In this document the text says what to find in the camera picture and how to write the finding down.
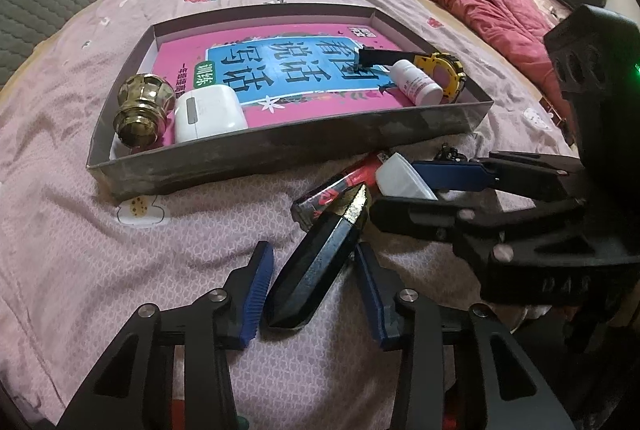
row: metal screw head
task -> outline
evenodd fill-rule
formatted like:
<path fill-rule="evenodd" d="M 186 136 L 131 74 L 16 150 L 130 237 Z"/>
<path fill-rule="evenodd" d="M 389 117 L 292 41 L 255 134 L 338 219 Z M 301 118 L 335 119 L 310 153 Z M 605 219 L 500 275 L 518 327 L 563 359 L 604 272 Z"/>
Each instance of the metal screw head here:
<path fill-rule="evenodd" d="M 150 318 L 156 314 L 156 306 L 153 304 L 140 305 L 138 309 L 138 316 L 141 318 Z"/>
<path fill-rule="evenodd" d="M 476 217 L 476 213 L 472 209 L 461 209 L 458 212 L 458 218 L 460 220 L 473 220 Z"/>
<path fill-rule="evenodd" d="M 413 289 L 402 289 L 398 296 L 404 302 L 415 302 L 418 299 L 418 292 Z"/>
<path fill-rule="evenodd" d="M 226 291 L 224 289 L 213 289 L 207 293 L 207 297 L 212 302 L 222 302 L 226 299 Z"/>
<path fill-rule="evenodd" d="M 475 314 L 478 318 L 488 318 L 494 312 L 491 310 L 491 307 L 484 304 L 474 304 L 471 306 L 471 312 Z"/>
<path fill-rule="evenodd" d="M 509 244 L 496 244 L 494 246 L 494 258 L 498 262 L 509 263 L 513 260 L 513 248 Z"/>

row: yellow tape measure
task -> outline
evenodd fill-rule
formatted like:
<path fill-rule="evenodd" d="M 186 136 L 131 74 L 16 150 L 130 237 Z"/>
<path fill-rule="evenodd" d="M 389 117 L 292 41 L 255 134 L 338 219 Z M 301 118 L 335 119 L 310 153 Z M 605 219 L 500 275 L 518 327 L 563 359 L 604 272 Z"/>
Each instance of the yellow tape measure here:
<path fill-rule="evenodd" d="M 460 60 L 451 54 L 434 52 L 431 56 L 416 56 L 414 65 L 444 89 L 443 100 L 447 103 L 455 102 L 465 88 L 465 69 Z"/>

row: bed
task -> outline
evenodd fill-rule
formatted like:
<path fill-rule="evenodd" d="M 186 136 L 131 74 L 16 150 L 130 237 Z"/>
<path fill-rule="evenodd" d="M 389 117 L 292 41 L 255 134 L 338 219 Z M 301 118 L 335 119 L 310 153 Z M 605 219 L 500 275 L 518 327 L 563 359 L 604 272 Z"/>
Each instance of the bed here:
<path fill-rule="evenodd" d="M 127 204 L 101 194 L 84 168 L 104 97 L 149 25 L 283 1 L 376 6 L 457 54 L 495 99 L 474 133 L 399 147 L 408 159 L 433 158 L 444 141 L 470 157 L 490 150 L 573 154 L 539 105 L 538 90 L 428 0 L 98 0 L 41 43 L 0 92 L 2 382 L 19 406 L 57 421 L 140 304 L 169 309 L 191 303 L 245 265 L 258 240 L 273 244 L 278 272 L 302 239 L 290 204 L 351 161 L 145 197 L 162 219 L 158 213 L 136 225 L 122 221 Z M 477 200 L 493 210 L 530 205 L 503 193 Z M 479 301 L 476 278 L 450 248 L 384 235 L 371 225 L 364 238 L 385 265 L 436 302 L 466 309 Z M 526 309 L 499 311 L 513 327 L 526 316 Z M 376 348 L 345 269 L 304 330 L 285 339 L 260 334 L 231 357 L 238 412 L 252 430 L 387 428 L 396 354 Z M 174 395 L 183 396 L 179 374 Z"/>

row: brass door knob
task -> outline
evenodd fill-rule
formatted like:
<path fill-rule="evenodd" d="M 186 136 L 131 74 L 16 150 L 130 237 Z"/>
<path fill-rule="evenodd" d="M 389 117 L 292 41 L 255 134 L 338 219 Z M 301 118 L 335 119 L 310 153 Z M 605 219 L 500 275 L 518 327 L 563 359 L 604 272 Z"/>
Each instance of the brass door knob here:
<path fill-rule="evenodd" d="M 118 90 L 118 112 L 113 129 L 129 148 L 146 148 L 166 130 L 166 116 L 174 109 L 175 92 L 155 74 L 129 77 Z"/>

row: white lid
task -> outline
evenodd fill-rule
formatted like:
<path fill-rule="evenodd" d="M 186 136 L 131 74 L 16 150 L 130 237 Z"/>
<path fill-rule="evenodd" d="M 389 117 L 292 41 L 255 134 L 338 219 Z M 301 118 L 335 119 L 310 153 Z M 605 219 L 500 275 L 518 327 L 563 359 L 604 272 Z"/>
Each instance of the white lid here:
<path fill-rule="evenodd" d="M 400 154 L 393 154 L 376 170 L 376 182 L 387 197 L 438 200 L 420 174 Z"/>

